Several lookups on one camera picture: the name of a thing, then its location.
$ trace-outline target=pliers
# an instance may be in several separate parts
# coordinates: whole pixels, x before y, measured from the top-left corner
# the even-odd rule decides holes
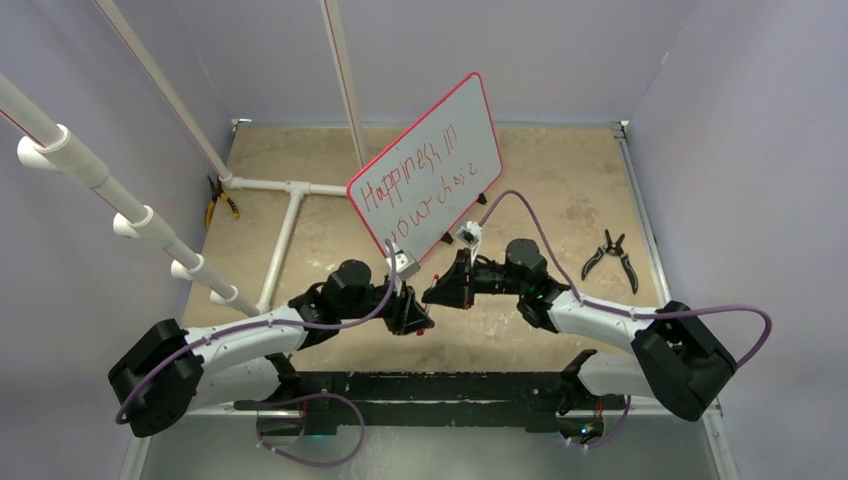
[[[236,202],[224,191],[224,186],[221,185],[221,179],[219,178],[217,183],[209,175],[206,175],[206,179],[209,180],[209,188],[212,189],[212,200],[209,201],[209,205],[206,207],[206,229],[209,230],[209,225],[212,224],[212,213],[215,211],[215,204],[218,203],[219,198],[223,198],[230,205],[230,210],[233,211],[234,217],[239,218],[241,214],[238,211]]]
[[[586,275],[589,275],[589,270],[601,261],[604,254],[613,255],[621,259],[621,266],[624,267],[624,273],[627,274],[627,279],[630,280],[630,288],[633,289],[633,293],[635,294],[636,291],[639,290],[639,279],[636,277],[636,271],[633,270],[633,267],[630,265],[630,257],[627,256],[627,254],[624,253],[624,249],[621,248],[621,242],[624,241],[624,234],[622,233],[615,243],[613,243],[612,237],[609,235],[609,230],[604,230],[604,235],[607,237],[606,243],[598,247],[598,250],[592,258],[586,262],[586,265],[583,265],[583,270],[580,271],[580,278],[586,280]]]

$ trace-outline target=speckled tile floor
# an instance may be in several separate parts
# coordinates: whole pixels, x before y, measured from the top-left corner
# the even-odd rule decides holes
[[[379,152],[401,129],[368,129],[369,151]],[[489,189],[494,198],[515,189],[535,208],[563,266],[585,293],[634,305],[658,305],[647,249],[618,147],[608,129],[499,128],[503,175]],[[239,131],[230,157],[236,175],[263,180],[303,180],[346,185],[357,171],[347,129],[249,128]],[[254,301],[277,240],[288,196],[282,192],[230,192],[242,212],[238,220],[218,208],[203,247],[207,261]],[[479,219],[486,207],[473,207]],[[604,228],[626,233],[623,246],[640,278],[633,295],[617,259],[605,259],[585,282],[583,263],[602,243]],[[506,244],[518,237],[539,240],[532,220],[515,199],[505,199],[486,225],[481,253],[503,260]],[[454,246],[440,244],[410,282],[423,292],[433,274],[453,261]],[[309,196],[277,286],[274,306],[323,281],[349,258],[367,262],[374,276],[385,263],[350,202]],[[194,285],[183,326],[210,326],[243,318],[214,306],[209,291]],[[515,309],[515,298],[478,296],[469,311],[434,306],[436,328],[423,336],[396,337],[382,321],[345,330],[333,339],[295,353],[300,370],[532,371],[559,370],[585,348],[611,348],[572,335],[531,328]]]

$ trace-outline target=white wall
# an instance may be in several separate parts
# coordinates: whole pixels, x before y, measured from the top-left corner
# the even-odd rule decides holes
[[[211,168],[93,2],[5,1],[0,32],[0,71],[199,248]],[[0,121],[0,476],[114,479],[130,432],[106,374],[180,317],[189,285],[160,250],[112,234],[91,192],[22,166],[20,137]]]
[[[345,121],[319,0],[171,1],[232,115]],[[366,121],[414,120],[477,70],[497,120],[534,123],[629,118],[694,3],[340,2]]]
[[[630,123],[672,293],[771,340],[720,396],[744,478],[845,478],[848,3],[702,0]],[[711,321],[741,355],[759,321]]]

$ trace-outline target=white pvc pipe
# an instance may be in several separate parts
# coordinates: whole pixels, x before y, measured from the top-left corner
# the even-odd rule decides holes
[[[251,178],[234,177],[230,188],[250,188],[253,190],[279,190],[283,192],[294,192],[299,190],[303,193],[315,195],[335,195],[344,197],[347,189],[338,185],[321,185],[318,183],[278,181],[278,180],[254,180]]]
[[[224,162],[221,160],[218,152],[215,151],[215,147],[209,143],[209,139],[203,134],[203,130],[200,129],[197,122],[194,121],[194,117],[192,117],[188,108],[186,108],[185,104],[182,100],[180,100],[180,97],[177,95],[174,87],[172,87],[168,79],[165,78],[165,74],[162,73],[162,69],[160,69],[159,65],[156,64],[156,61],[153,60],[150,52],[144,48],[144,44],[141,43],[141,39],[139,39],[138,35],[135,34],[135,31],[133,31],[132,27],[127,22],[127,19],[124,18],[124,15],[115,5],[115,2],[112,0],[94,0],[94,3],[98,6],[98,8],[100,8],[100,11],[106,17],[106,20],[109,21],[112,28],[115,29],[115,32],[117,32],[118,36],[121,40],[123,40],[124,44],[126,44],[127,48],[129,48],[136,60],[138,60],[138,63],[141,64],[141,68],[144,69],[150,77],[150,80],[153,81],[153,84],[156,85],[156,88],[159,89],[159,92],[163,97],[165,97],[165,100],[168,101],[171,108],[174,109],[174,113],[177,114],[177,117],[183,125],[185,125],[191,136],[194,137],[197,145],[209,159],[209,163],[211,163],[212,167],[215,168],[215,171],[218,172],[218,176],[221,178],[223,184],[230,186],[230,181],[233,178],[232,172],[230,172],[227,166],[224,165]]]
[[[280,227],[280,236],[277,238],[274,253],[271,255],[271,264],[268,266],[268,273],[265,275],[265,283],[262,285],[259,303],[256,304],[256,308],[259,309],[260,313],[266,313],[271,309],[271,298],[274,296],[274,290],[277,289],[277,280],[280,278],[280,270],[283,267],[283,257],[285,257],[286,249],[289,246],[289,240],[294,230],[294,222],[297,219],[297,211],[300,208],[303,195],[303,192],[296,190],[292,192],[291,198],[289,198],[286,217],[283,219],[283,226]]]
[[[62,138],[56,122],[35,106],[18,87],[0,74],[0,113],[6,116],[26,135],[42,147],[52,145]]]
[[[317,183],[310,183],[309,193],[314,195],[335,195],[339,197],[346,197],[347,188],[337,187],[335,185],[319,185]]]
[[[46,113],[29,101],[17,87],[0,75],[0,110],[9,120],[24,130],[28,136],[38,131],[50,133],[45,122],[52,122]],[[97,155],[92,152],[79,138],[73,135],[63,125],[53,124],[57,138],[46,146],[32,145],[32,149],[51,163],[56,169],[74,179],[80,185],[91,189],[101,199],[118,211],[120,219],[113,221],[117,224],[116,233],[126,234],[131,229],[139,238],[144,238],[164,249],[176,261],[188,269],[192,278],[199,283],[209,286],[215,293],[227,300],[227,304],[249,316],[256,315],[258,310],[252,303],[241,295],[238,290],[226,282],[209,265],[204,265],[203,258],[182,242],[174,229],[165,222],[152,208],[142,205],[123,185],[109,174],[109,168]]]
[[[327,27],[327,37],[330,40],[330,50],[336,64],[336,74],[339,76],[339,87],[342,90],[347,121],[350,123],[350,133],[353,136],[353,145],[356,148],[356,159],[359,168],[362,168],[371,160],[371,157],[369,157],[368,148],[365,146],[365,131],[362,129],[362,119],[359,116],[359,107],[356,104],[356,89],[353,87],[353,73],[350,69],[347,44],[342,30],[339,2],[338,0],[320,0],[320,2],[321,11],[324,13],[324,25]]]

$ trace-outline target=white pvc frame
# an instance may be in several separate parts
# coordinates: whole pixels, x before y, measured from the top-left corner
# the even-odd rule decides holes
[[[112,0],[95,0],[94,2],[112,27],[115,32],[126,44],[127,48],[138,60],[141,67],[150,77],[150,80],[159,89],[162,96],[168,101],[173,108],[174,113],[186,127],[186,130],[197,141],[198,146],[206,155],[212,167],[218,173],[221,182],[230,189],[257,189],[257,190],[277,190],[287,192],[290,195],[286,215],[283,219],[283,224],[280,228],[280,233],[277,238],[277,243],[274,246],[274,251],[271,255],[271,262],[268,266],[268,271],[265,275],[265,282],[262,286],[262,292],[259,295],[259,301],[256,303],[258,313],[266,313],[271,309],[274,291],[277,287],[277,282],[280,278],[280,272],[283,268],[283,260],[288,250],[291,235],[294,230],[297,214],[300,209],[300,204],[307,195],[333,195],[346,196],[347,192],[344,186],[336,185],[320,185],[303,181],[274,181],[274,180],[258,180],[248,179],[234,176],[233,173],[224,164],[221,157],[212,147],[209,139],[203,134],[203,131],[197,125],[188,108],[180,100],[174,88],[171,86],[168,79],[162,73],[162,70],[156,64],[156,61],[144,47],[144,44],[133,31],[132,27],[124,18],[121,11]],[[345,103],[345,111],[348,121],[350,122],[351,134],[353,142],[356,146],[357,163],[364,166],[368,160],[368,153],[365,147],[365,137],[362,129],[362,122],[359,117],[356,98],[354,95],[353,79],[350,70],[350,63],[347,56],[347,47],[344,41],[344,33],[341,27],[341,16],[339,13],[339,5],[337,0],[320,0],[321,8],[324,13],[324,21],[327,27],[327,37],[330,41],[330,46],[333,52],[333,58],[336,63],[336,73],[339,78],[339,87],[341,88],[342,98]],[[186,278],[180,274],[179,269],[172,269],[172,274],[177,278]]]

